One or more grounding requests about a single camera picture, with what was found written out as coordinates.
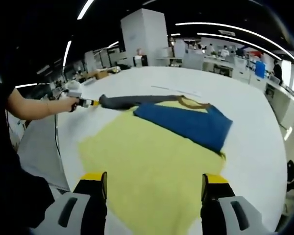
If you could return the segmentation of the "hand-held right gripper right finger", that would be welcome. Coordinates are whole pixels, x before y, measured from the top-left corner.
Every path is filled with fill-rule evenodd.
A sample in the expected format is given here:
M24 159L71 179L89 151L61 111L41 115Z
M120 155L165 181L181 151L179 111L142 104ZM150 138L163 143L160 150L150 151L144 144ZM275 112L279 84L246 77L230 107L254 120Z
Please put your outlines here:
M236 196L219 175L202 176L201 224L204 235L274 235L262 222L261 213L244 197Z

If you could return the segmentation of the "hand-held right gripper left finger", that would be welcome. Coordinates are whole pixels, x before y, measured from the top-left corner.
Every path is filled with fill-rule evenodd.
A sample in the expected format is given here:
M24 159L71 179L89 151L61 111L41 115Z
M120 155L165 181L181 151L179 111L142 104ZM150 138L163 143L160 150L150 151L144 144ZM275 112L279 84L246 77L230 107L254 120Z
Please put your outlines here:
M103 235L107 216L107 173L87 173L73 192L64 193L45 212L34 235Z

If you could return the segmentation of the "person's left hand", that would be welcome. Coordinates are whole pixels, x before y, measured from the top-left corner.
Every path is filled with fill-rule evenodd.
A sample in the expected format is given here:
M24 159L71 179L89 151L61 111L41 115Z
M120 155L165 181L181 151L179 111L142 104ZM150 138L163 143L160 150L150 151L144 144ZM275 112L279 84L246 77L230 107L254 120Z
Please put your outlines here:
M78 102L79 99L75 97L65 97L60 100L49 101L49 112L50 114L70 112L72 108L77 105Z

